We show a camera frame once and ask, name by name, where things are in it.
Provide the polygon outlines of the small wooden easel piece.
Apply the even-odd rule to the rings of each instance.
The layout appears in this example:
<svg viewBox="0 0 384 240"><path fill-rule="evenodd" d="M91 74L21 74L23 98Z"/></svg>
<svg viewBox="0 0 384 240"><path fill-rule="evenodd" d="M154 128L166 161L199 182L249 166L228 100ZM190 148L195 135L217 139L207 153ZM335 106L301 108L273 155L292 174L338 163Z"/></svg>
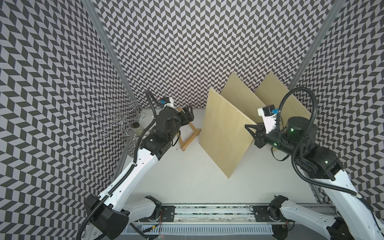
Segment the small wooden easel piece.
<svg viewBox="0 0 384 240"><path fill-rule="evenodd" d="M201 129L195 127L193 123L182 127L181 133L178 134L180 149L184 152L187 147L200 135Z"/></svg>

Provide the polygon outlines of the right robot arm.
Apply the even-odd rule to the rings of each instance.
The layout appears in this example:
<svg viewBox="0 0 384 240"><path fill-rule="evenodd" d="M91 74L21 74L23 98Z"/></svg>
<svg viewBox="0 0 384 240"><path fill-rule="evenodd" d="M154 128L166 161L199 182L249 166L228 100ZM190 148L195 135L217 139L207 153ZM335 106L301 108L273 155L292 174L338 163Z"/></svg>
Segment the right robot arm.
<svg viewBox="0 0 384 240"><path fill-rule="evenodd" d="M339 217L322 215L290 201L282 195L269 204L269 217L275 222L291 220L319 233L328 240L382 240L384 224L370 204L358 193L337 155L315 143L314 117L292 117L284 129L279 114L270 116L272 125L245 125L262 148L270 145L286 153L296 174L305 182L321 187L339 212Z"/></svg>

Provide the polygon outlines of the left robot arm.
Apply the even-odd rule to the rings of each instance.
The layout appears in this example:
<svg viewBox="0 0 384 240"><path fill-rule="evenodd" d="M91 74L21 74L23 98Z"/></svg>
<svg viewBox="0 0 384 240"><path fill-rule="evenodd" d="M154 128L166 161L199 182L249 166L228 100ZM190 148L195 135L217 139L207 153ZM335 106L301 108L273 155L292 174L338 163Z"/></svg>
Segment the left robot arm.
<svg viewBox="0 0 384 240"><path fill-rule="evenodd" d="M156 198L146 196L143 200L130 205L127 204L127 200L150 168L156 165L174 145L173 140L180 133L181 127L193 120L191 106L181 111L166 106L155 114L153 121L138 139L130 165L98 196L89 195L85 199L87 217L79 227L76 235L78 240L82 238L83 231L89 223L102 232L98 237L99 240L103 237L113 240L127 225L135 221L161 219L162 203Z"/></svg>

